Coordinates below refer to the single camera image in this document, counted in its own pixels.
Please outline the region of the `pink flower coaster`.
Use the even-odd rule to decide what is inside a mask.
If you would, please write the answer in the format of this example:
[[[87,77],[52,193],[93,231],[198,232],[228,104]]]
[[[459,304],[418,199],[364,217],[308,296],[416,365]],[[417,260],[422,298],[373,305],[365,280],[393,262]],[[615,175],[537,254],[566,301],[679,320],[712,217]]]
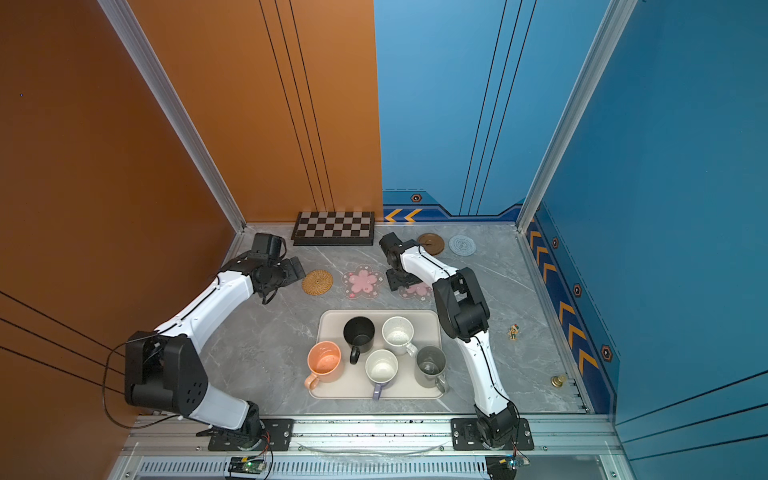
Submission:
[[[429,300],[433,293],[432,288],[426,283],[417,283],[407,287],[400,287],[398,294],[404,299],[417,299],[422,302]]]
[[[354,271],[342,277],[345,295],[350,299],[377,298],[384,282],[382,273],[370,266],[358,266]]]

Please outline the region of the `brown wooden round coaster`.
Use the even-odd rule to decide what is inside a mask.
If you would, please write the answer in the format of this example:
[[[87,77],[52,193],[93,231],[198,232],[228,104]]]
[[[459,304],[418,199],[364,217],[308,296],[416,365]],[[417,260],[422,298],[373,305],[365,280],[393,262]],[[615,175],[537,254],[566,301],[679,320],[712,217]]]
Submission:
[[[432,256],[437,256],[445,249],[444,239],[436,233],[424,233],[417,238],[417,242]]]

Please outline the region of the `blue woven round coaster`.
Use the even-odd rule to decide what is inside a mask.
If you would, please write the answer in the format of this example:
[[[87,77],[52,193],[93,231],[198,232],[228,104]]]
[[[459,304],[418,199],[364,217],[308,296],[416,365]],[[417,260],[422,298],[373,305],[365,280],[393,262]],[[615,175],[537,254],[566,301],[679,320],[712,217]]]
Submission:
[[[472,256],[477,250],[475,241],[466,235],[451,237],[448,246],[454,254],[462,257]]]

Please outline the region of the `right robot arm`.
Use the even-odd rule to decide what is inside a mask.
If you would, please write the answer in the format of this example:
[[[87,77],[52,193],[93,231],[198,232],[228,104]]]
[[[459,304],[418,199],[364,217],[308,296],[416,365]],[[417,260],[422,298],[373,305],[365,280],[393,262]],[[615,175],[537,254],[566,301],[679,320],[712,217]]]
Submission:
[[[491,449],[507,447],[521,417],[494,361],[490,309],[474,271],[449,266],[417,241],[403,241],[394,233],[384,235],[379,245],[389,265],[386,276],[392,291],[418,283],[432,288],[440,326],[458,343],[470,375],[479,437]]]

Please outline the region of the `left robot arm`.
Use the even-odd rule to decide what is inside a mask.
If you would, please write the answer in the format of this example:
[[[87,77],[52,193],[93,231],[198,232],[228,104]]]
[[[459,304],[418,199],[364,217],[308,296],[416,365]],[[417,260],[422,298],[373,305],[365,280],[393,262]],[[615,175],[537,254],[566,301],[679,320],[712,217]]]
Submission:
[[[305,277],[300,260],[286,253],[284,238],[256,234],[251,248],[227,262],[178,314],[152,332],[132,335],[124,353],[126,402],[207,424],[200,434],[230,447],[264,449],[259,407],[212,386],[199,353],[243,302],[256,295],[266,305],[279,289]]]

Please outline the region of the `woven rattan round coaster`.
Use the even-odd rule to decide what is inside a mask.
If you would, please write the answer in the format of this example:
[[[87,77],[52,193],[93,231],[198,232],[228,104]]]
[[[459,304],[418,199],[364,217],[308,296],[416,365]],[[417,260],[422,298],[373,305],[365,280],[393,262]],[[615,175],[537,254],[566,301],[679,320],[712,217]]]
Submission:
[[[320,296],[327,293],[333,283],[333,275],[330,272],[316,269],[309,272],[303,279],[302,290],[310,296]]]

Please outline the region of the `black white chessboard box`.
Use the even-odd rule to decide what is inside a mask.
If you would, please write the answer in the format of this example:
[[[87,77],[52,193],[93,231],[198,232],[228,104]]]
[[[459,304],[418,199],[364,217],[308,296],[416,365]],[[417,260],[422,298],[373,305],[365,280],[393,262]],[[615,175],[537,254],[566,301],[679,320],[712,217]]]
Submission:
[[[372,246],[373,212],[300,212],[291,239],[295,246]]]

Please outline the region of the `black mug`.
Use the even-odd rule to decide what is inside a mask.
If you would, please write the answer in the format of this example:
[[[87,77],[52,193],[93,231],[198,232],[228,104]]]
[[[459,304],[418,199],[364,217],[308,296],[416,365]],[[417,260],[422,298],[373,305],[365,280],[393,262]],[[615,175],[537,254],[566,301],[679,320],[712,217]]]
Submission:
[[[356,365],[361,355],[370,351],[375,333],[375,325],[368,317],[357,316],[346,322],[343,336],[350,347],[349,361],[351,365]]]

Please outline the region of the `grey mug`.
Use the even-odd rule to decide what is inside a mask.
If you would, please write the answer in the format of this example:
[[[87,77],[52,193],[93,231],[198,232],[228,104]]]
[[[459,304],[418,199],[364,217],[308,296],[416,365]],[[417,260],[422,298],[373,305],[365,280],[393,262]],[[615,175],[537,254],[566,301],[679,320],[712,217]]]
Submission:
[[[445,371],[447,359],[444,352],[435,346],[418,350],[415,365],[415,380],[424,388],[436,388],[441,394],[448,391]]]

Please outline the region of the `orange pink mug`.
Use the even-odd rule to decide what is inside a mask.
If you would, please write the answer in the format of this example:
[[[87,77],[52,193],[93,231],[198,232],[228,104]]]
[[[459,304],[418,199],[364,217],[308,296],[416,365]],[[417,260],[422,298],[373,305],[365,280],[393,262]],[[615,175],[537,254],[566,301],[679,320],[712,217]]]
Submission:
[[[310,369],[310,374],[304,381],[307,390],[312,391],[323,382],[335,382],[344,370],[340,347],[332,341],[315,344],[308,353],[307,365]]]

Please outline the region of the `left green circuit board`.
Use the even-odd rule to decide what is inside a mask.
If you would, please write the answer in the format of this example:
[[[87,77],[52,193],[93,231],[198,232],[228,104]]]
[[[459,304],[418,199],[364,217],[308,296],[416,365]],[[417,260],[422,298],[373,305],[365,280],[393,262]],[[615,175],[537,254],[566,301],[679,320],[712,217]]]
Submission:
[[[235,478],[256,478],[267,472],[267,462],[254,456],[231,457],[227,475]]]

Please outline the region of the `green circuit board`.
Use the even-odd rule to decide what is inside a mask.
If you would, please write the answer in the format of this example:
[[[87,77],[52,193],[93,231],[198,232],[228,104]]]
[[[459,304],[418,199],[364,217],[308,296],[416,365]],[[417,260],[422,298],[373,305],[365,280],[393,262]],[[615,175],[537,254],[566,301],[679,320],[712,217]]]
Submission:
[[[267,462],[254,456],[231,457],[227,475],[235,478],[256,478],[267,472]]]
[[[530,465],[524,455],[486,456],[486,472],[490,480],[515,480],[522,467]]]

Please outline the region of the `right green circuit board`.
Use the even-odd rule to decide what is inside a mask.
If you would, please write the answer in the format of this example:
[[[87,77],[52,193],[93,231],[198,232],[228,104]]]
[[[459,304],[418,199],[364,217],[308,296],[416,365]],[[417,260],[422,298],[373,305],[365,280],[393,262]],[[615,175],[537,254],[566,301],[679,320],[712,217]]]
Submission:
[[[515,480],[522,467],[530,465],[524,455],[486,456],[486,472],[490,480]]]

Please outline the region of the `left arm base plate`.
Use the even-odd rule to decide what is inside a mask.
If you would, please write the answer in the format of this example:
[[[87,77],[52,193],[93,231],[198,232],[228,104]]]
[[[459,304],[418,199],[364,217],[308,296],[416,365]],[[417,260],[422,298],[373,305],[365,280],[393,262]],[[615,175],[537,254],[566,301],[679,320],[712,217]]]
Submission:
[[[207,449],[213,452],[262,452],[269,446],[271,452],[287,452],[290,447],[295,421],[290,418],[261,420],[261,431],[253,439],[232,432],[212,428]]]

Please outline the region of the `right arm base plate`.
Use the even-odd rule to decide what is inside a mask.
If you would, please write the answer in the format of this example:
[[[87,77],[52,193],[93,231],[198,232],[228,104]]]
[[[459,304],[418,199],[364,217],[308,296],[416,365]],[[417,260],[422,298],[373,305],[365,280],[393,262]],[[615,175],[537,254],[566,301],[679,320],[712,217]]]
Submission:
[[[533,434],[526,418],[520,420],[503,446],[491,447],[481,438],[475,418],[453,418],[450,421],[453,448],[456,451],[508,450],[528,452],[535,449]]]

